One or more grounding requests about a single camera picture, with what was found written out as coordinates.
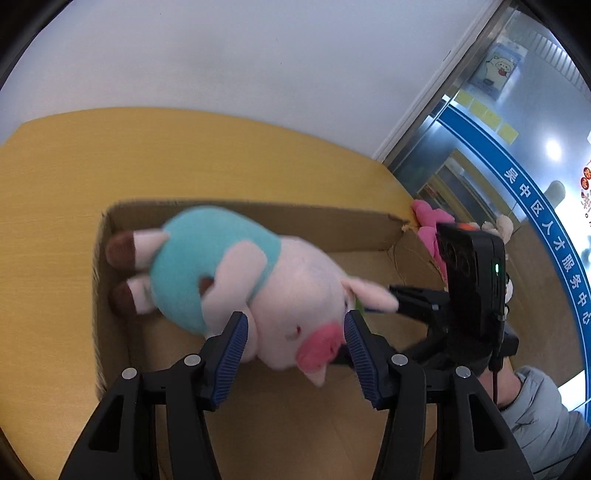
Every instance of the yellow sticky note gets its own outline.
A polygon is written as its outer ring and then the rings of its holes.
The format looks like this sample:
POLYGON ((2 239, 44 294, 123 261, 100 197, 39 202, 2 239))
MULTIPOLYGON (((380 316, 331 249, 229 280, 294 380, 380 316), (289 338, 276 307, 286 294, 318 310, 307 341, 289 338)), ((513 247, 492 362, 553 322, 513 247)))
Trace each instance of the yellow sticky note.
POLYGON ((468 105, 472 103, 474 97, 469 93, 466 93, 464 90, 460 90, 454 100, 462 106, 468 108, 468 105))
POLYGON ((486 112, 488 111, 488 108, 486 108, 486 105, 484 103, 479 102, 478 100, 474 100, 474 102, 472 103, 472 106, 470 107, 470 111, 471 111, 471 113, 474 114, 475 117, 484 121, 483 117, 485 116, 486 112))
POLYGON ((497 134, 509 145, 511 145, 517 138, 517 135, 519 135, 519 132, 509 124, 503 124, 503 126, 499 129, 497 134))
POLYGON ((481 120, 493 130, 499 128, 499 125, 501 124, 501 117, 492 110, 487 110, 486 113, 482 115, 481 120))

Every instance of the gray sleeve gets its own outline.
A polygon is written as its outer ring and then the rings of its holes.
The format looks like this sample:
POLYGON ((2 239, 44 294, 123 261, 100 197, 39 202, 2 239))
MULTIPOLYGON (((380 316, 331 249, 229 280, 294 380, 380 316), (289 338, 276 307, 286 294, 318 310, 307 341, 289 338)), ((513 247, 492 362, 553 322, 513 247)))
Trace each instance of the gray sleeve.
MULTIPOLYGON (((535 472, 576 453, 589 425, 580 413, 569 412, 562 405, 558 388, 548 375, 533 367, 518 368, 515 374, 521 380, 521 392, 502 416, 535 472)), ((568 464, 565 460, 536 478, 556 478, 568 464)))

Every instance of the poster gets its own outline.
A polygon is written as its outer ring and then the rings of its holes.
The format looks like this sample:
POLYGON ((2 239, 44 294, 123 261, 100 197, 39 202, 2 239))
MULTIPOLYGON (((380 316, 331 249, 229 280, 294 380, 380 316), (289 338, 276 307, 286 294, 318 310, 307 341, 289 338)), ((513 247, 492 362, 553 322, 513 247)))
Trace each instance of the poster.
POLYGON ((527 50, 502 35, 475 71, 470 83, 498 100, 509 78, 515 74, 527 50))

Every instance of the metal screw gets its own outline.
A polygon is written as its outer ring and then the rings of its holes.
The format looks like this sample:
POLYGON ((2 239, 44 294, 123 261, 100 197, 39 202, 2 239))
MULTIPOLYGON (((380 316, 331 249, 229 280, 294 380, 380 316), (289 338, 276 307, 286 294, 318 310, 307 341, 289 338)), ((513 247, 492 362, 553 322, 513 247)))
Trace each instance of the metal screw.
POLYGON ((457 367, 456 375, 461 378, 468 378, 472 373, 468 367, 457 367))
POLYGON ((396 355, 392 356, 392 363, 401 367, 408 363, 408 358, 406 358, 406 356, 401 353, 397 353, 396 355))
POLYGON ((195 365, 201 363, 201 357, 198 355, 187 355, 184 361, 185 365, 187 365, 188 367, 194 367, 195 365))
POLYGON ((121 372, 121 376, 126 380, 131 380, 138 374, 138 371, 134 367, 126 368, 121 372))

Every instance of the pig eye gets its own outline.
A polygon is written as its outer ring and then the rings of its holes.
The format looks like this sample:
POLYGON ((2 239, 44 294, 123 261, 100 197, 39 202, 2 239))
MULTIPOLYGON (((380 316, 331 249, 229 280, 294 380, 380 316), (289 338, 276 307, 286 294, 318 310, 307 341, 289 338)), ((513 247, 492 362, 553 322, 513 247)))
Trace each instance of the pig eye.
POLYGON ((297 327, 295 327, 295 332, 288 333, 285 336, 285 339, 286 340, 297 340, 300 335, 301 335, 301 327, 298 325, 297 327))

